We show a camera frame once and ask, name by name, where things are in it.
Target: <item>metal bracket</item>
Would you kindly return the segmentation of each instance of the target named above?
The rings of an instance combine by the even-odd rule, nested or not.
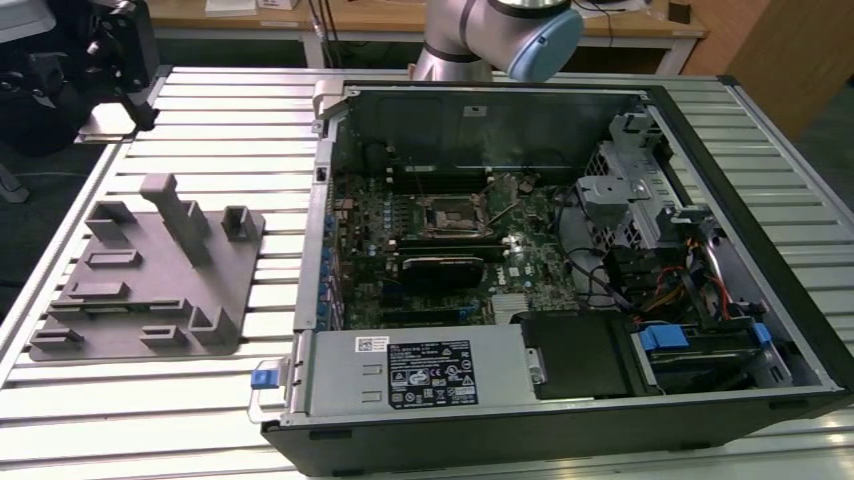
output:
[[[543,368],[543,359],[541,357],[541,353],[537,348],[527,348],[525,350],[525,361],[529,364],[529,372],[531,373],[531,383],[534,385],[542,385],[549,381],[549,377],[546,376],[546,369]]]
[[[311,97],[311,103],[315,109],[315,118],[321,118],[323,112],[347,98],[345,93],[345,80],[333,78],[321,80],[315,84],[315,93]]]

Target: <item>blue latch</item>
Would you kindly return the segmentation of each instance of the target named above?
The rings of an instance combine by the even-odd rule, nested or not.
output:
[[[649,352],[660,348],[685,348],[689,339],[680,325],[652,325],[641,332],[641,344]]]
[[[772,332],[769,332],[769,327],[765,326],[765,323],[754,323],[753,331],[757,334],[757,340],[760,340],[760,345],[766,347],[772,344]]]
[[[279,372],[277,370],[255,370],[253,372],[253,390],[279,388]]]

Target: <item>green circuit board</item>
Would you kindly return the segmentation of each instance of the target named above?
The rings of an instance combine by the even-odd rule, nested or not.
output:
[[[489,190],[470,195],[395,195],[381,179],[353,176],[335,185],[339,252],[345,292],[345,328],[375,329],[495,322],[494,295],[525,295],[530,310],[576,310],[578,302],[565,271],[554,218],[554,186],[519,189],[521,173],[497,176]],[[477,288],[429,294],[403,294],[390,240],[442,235],[442,222],[463,228],[467,220],[446,208],[483,220],[506,253],[487,262]],[[433,312],[405,323],[389,321],[395,312]]]

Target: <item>table leg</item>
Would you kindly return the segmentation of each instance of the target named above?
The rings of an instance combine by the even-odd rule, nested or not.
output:
[[[680,75],[682,73],[682,67],[689,61],[694,45],[697,45],[697,38],[674,39],[673,47],[665,53],[662,63],[658,65],[657,75]]]
[[[306,65],[309,68],[326,68],[326,61],[323,59],[323,43],[314,31],[302,32],[301,41],[303,42]]]

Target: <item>cardboard box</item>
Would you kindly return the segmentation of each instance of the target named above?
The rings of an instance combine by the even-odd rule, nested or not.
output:
[[[294,10],[299,0],[258,0],[261,8],[277,8],[279,10]]]

